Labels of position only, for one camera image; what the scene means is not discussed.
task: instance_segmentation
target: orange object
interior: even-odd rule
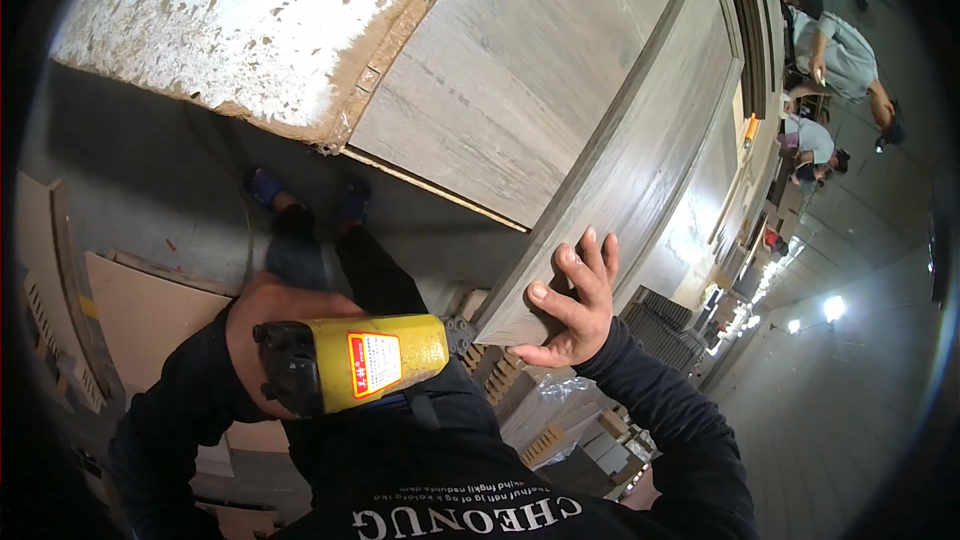
[[[750,113],[750,125],[747,126],[747,133],[744,136],[746,140],[752,141],[754,136],[757,136],[757,128],[761,126],[761,121],[757,118],[756,113]]]

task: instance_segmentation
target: concrete floor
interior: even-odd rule
[[[890,1],[870,0],[866,14],[847,0],[824,6],[871,42],[908,138],[877,155],[866,101],[833,100],[827,127],[852,153],[850,171],[806,205],[805,249],[702,387],[736,431],[764,538],[841,537],[903,463],[941,381],[950,323],[930,303],[926,237],[951,126],[913,14]],[[835,294],[846,314],[831,326],[823,303]],[[793,319],[799,335],[783,331]]]
[[[90,296],[85,251],[114,248],[210,280],[240,284],[248,258],[247,217],[232,163],[217,150],[210,114],[185,103],[96,75],[51,64],[30,116],[20,168],[39,182],[60,179],[70,201],[73,261],[80,292]],[[191,131],[187,117],[214,152]],[[226,121],[250,161],[268,167],[318,216],[318,234],[334,288],[350,296],[330,244],[337,197],[347,174],[370,183],[369,228],[413,277],[432,313],[456,297],[490,288],[513,266],[527,236],[347,157],[308,147],[239,120]],[[269,217],[254,213],[253,268],[262,267]],[[95,320],[97,350],[110,362]],[[114,389],[122,389],[118,378]],[[72,401],[50,408],[78,448],[105,462],[122,390],[101,416]],[[198,475],[198,494],[265,504],[292,521],[308,509],[309,489],[289,457],[235,450],[235,478]]]

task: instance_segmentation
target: wooden door panel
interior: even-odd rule
[[[478,342],[540,343],[555,322],[525,302],[527,285],[554,278],[552,255],[588,225],[615,232],[619,313],[704,153],[726,121],[743,66],[730,0],[670,0],[627,80],[537,222],[517,266],[487,298]]]

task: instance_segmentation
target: blue sandal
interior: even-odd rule
[[[255,167],[246,176],[244,188],[254,200],[263,205],[268,211],[273,210],[271,205],[274,202],[274,197],[286,191],[286,187],[283,186],[282,182],[263,167]]]

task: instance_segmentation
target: yellow power tool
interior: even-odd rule
[[[461,316],[278,321],[253,327],[260,391],[298,417],[333,414],[429,380],[476,338]]]

